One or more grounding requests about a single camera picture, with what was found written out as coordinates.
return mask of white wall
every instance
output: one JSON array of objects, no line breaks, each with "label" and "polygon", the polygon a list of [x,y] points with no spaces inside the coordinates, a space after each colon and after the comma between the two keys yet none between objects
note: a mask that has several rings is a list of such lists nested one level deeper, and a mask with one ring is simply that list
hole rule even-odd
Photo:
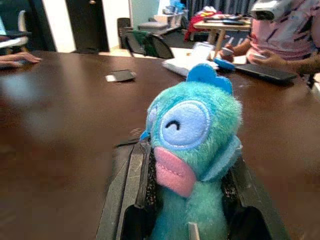
[{"label": "white wall", "polygon": [[42,0],[42,2],[57,52],[70,53],[74,51],[76,44],[66,1]]},{"label": "white wall", "polygon": [[102,0],[109,48],[118,46],[118,18],[129,18],[129,0]]}]

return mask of black holder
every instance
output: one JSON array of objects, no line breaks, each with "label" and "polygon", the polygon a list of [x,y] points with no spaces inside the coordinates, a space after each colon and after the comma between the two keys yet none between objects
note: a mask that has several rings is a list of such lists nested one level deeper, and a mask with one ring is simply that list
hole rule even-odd
[{"label": "black holder", "polygon": [[[155,158],[149,142],[118,146],[112,172],[96,239],[148,239],[159,205]],[[223,177],[221,189],[228,240],[290,240],[269,195],[242,157]]]}]

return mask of teal plush toy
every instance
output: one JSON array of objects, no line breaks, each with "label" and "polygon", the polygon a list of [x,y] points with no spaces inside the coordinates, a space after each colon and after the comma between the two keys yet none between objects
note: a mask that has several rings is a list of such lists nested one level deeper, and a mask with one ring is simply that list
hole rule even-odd
[{"label": "teal plush toy", "polygon": [[141,138],[151,137],[163,202],[150,239],[188,240],[189,222],[201,240],[227,239],[221,179],[240,154],[241,111],[230,81],[207,64],[150,105]]}]

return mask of curtain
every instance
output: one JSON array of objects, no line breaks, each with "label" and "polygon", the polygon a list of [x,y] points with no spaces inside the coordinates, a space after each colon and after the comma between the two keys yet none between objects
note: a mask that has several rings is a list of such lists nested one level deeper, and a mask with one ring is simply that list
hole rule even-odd
[{"label": "curtain", "polygon": [[212,6],[224,14],[246,14],[256,0],[186,0],[189,17],[194,16],[204,6]]}]

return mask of pink lips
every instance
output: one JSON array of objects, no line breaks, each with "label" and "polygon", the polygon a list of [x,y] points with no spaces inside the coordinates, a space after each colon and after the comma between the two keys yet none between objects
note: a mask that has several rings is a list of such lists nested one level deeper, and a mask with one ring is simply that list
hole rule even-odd
[{"label": "pink lips", "polygon": [[191,167],[163,147],[156,147],[154,156],[157,183],[182,197],[189,197],[197,180]]}]

